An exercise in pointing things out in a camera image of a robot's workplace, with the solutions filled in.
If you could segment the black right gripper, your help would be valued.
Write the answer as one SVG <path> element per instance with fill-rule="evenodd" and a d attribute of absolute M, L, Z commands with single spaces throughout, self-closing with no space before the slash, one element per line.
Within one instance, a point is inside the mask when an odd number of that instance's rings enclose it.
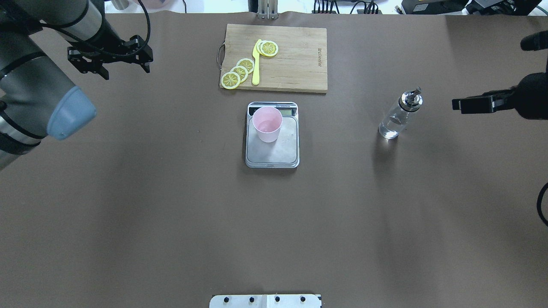
<path fill-rule="evenodd" d="M 515 107 L 509 101 L 511 96 L 513 96 Z M 492 90 L 481 95 L 452 99 L 452 109 L 460 111 L 461 114 L 489 114 L 513 108 L 522 118 L 528 120 L 548 119 L 548 79 L 546 72 L 525 76 L 515 90 Z"/>

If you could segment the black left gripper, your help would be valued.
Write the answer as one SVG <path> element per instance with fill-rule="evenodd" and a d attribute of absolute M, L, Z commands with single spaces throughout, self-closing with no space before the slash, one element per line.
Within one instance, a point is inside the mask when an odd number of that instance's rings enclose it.
<path fill-rule="evenodd" d="M 104 64 L 125 62 L 137 64 L 146 73 L 149 73 L 149 65 L 153 61 L 153 51 L 141 36 L 134 35 L 129 41 L 115 43 L 113 50 L 105 47 L 91 47 L 90 44 L 78 43 L 76 46 L 67 47 L 67 60 L 80 73 L 93 73 L 109 80 L 109 72 Z"/>

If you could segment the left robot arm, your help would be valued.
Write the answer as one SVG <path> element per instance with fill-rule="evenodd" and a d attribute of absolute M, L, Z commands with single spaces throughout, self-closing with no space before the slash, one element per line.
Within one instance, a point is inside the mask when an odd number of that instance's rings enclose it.
<path fill-rule="evenodd" d="M 67 43 L 67 60 L 81 73 L 109 79 L 105 64 L 153 61 L 149 37 L 124 41 L 107 21 L 103 0 L 1 2 L 1 168 L 51 136 L 64 140 L 96 117 L 96 107 L 31 39 L 53 29 Z"/>

